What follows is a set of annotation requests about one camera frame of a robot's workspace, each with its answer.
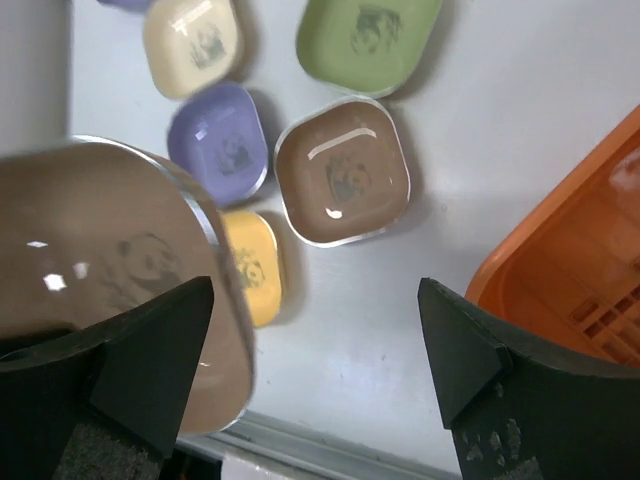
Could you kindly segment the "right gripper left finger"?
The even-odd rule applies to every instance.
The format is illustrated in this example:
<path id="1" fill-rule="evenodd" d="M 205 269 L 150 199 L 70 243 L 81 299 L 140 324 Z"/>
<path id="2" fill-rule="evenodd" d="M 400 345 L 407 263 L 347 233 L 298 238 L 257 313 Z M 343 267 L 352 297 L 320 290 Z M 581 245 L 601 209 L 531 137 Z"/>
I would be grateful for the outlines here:
<path id="1" fill-rule="evenodd" d="M 82 330 L 3 338 L 2 477 L 158 478 L 213 305 L 200 276 Z"/>

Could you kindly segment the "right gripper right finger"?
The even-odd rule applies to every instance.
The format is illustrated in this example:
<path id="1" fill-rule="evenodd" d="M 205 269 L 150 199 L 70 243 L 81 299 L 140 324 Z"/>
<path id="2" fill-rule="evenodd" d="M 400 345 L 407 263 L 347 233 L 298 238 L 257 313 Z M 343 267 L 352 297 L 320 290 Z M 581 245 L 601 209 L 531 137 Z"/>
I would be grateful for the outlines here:
<path id="1" fill-rule="evenodd" d="M 638 478 L 638 369 L 550 342 L 434 279 L 417 300 L 463 478 Z"/>

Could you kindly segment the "yellow plate front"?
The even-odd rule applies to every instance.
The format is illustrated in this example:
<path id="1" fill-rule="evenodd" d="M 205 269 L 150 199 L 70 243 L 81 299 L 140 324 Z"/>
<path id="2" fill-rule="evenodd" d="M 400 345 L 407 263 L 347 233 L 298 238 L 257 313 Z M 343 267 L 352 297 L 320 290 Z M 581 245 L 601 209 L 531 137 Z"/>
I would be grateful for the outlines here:
<path id="1" fill-rule="evenodd" d="M 224 213 L 222 220 L 253 325 L 264 327 L 276 318 L 283 299 L 276 236 L 270 224 L 251 211 Z"/>

